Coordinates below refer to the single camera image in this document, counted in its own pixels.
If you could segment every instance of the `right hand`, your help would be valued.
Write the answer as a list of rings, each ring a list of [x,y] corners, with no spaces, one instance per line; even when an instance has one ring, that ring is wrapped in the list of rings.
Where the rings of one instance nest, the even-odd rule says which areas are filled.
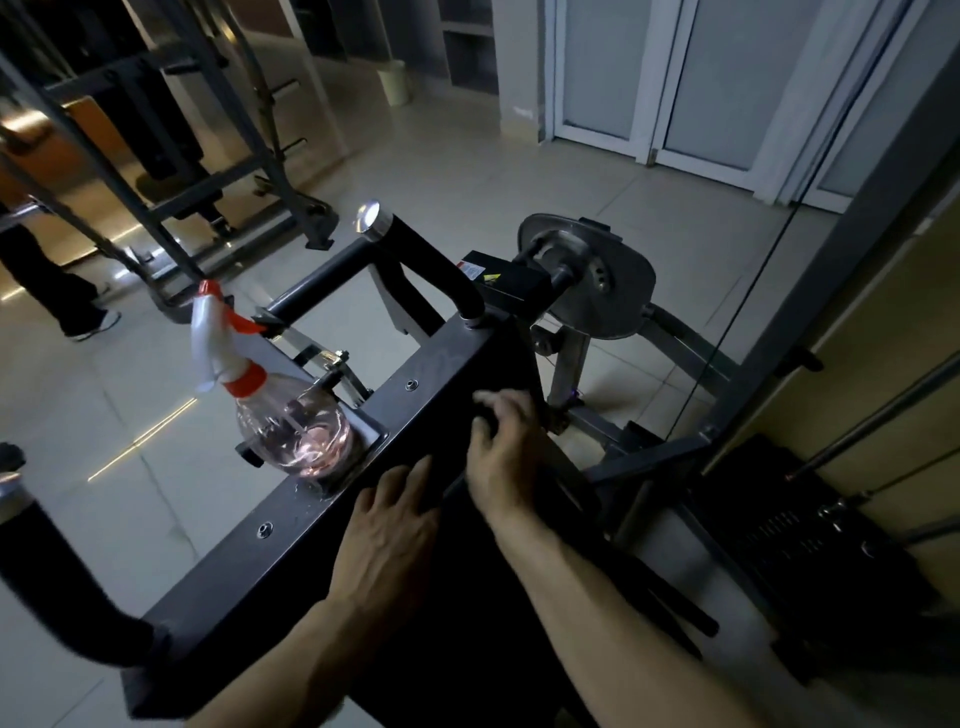
[[[467,452],[470,496],[487,523],[515,513],[533,513],[534,479],[540,462],[540,438],[533,399],[526,392],[481,390],[473,400],[493,410],[496,437],[482,417],[473,420]]]

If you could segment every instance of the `trash can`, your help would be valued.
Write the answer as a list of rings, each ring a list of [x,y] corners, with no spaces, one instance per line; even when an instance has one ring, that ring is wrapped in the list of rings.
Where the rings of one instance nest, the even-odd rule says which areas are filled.
[[[387,61],[376,70],[380,74],[383,92],[387,103],[392,107],[402,107],[410,101],[410,86],[407,84],[407,64],[403,61]]]

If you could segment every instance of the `metal pulley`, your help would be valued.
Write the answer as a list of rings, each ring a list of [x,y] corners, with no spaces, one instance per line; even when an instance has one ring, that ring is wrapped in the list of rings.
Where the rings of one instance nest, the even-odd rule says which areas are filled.
[[[560,215],[531,215],[520,225],[522,262],[551,277],[570,270],[577,282],[550,306],[564,326],[595,339],[622,339],[644,326],[657,276],[640,253],[600,223]]]

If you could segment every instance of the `white door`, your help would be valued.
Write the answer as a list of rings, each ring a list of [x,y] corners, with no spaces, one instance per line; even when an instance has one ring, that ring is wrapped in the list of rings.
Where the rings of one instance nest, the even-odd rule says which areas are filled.
[[[909,2],[556,0],[554,135],[772,203]]]
[[[637,89],[657,4],[557,0],[555,136],[636,157]]]
[[[914,0],[824,157],[804,202],[844,212],[960,44],[958,0]]]

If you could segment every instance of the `metal bracket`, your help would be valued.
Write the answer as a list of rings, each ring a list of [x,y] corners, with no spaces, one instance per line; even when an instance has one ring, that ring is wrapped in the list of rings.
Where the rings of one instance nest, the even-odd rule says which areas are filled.
[[[646,304],[643,314],[646,321],[637,335],[665,353],[700,386],[719,397],[736,374],[736,362],[655,303]]]

